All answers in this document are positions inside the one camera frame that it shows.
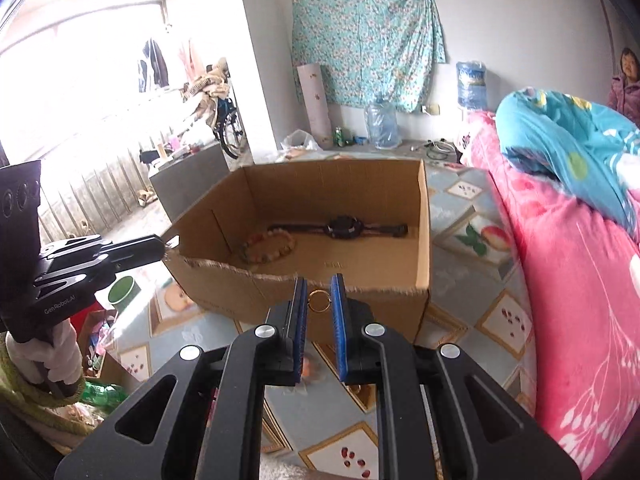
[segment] gold ring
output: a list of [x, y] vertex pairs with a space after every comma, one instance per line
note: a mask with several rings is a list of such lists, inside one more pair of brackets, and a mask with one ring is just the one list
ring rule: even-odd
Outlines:
[[[324, 294], [327, 298], [327, 304], [326, 307], [324, 307], [324, 309], [322, 310], [316, 310], [311, 306], [311, 298], [315, 295], [315, 294]], [[312, 312], [317, 312], [318, 314], [320, 314], [321, 312], [324, 312], [325, 310], [327, 310], [330, 306], [331, 306], [331, 295], [329, 295], [329, 293], [326, 290], [322, 290], [321, 288], [319, 288], [318, 290], [314, 290], [310, 295], [309, 295], [309, 299], [306, 301], [306, 306], [309, 307], [309, 310], [311, 310]]]

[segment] pink jacket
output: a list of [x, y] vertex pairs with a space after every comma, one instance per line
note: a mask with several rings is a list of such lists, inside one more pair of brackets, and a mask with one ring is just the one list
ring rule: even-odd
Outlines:
[[625, 75], [617, 75], [611, 81], [609, 108], [633, 121], [640, 128], [640, 82], [628, 83]]

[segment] wall outlet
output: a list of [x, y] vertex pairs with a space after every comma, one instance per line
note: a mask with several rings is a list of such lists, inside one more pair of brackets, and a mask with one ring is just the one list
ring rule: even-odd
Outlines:
[[422, 105], [421, 111], [423, 114], [439, 115], [440, 105], [437, 105], [437, 104]]

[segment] pink garment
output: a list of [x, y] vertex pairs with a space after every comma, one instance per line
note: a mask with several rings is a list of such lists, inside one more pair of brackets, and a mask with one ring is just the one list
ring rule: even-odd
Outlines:
[[640, 128], [640, 82], [629, 83], [625, 75], [615, 76], [611, 80], [607, 106]]
[[200, 56], [198, 56], [198, 53], [193, 46], [193, 40], [187, 40], [186, 43], [183, 43], [182, 46], [180, 46], [178, 56], [184, 64], [184, 70], [187, 73], [189, 83], [193, 83], [196, 78], [207, 73], [202, 61], [200, 60]]
[[561, 186], [512, 168], [492, 114], [463, 161], [488, 170], [507, 209], [533, 312], [536, 420], [588, 478], [640, 405], [640, 250]]

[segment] silver screw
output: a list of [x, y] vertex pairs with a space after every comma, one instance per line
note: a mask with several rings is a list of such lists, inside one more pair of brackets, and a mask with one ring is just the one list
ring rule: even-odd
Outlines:
[[276, 329], [274, 329], [271, 325], [260, 325], [255, 329], [255, 335], [261, 337], [263, 339], [267, 339], [276, 333]]
[[370, 323], [364, 327], [364, 332], [372, 337], [380, 337], [385, 333], [385, 327], [380, 325], [380, 323]]
[[189, 345], [180, 350], [180, 357], [185, 361], [193, 361], [200, 355], [200, 349], [197, 346]]
[[455, 359], [460, 355], [460, 348], [452, 344], [446, 344], [442, 346], [440, 353], [447, 359]]

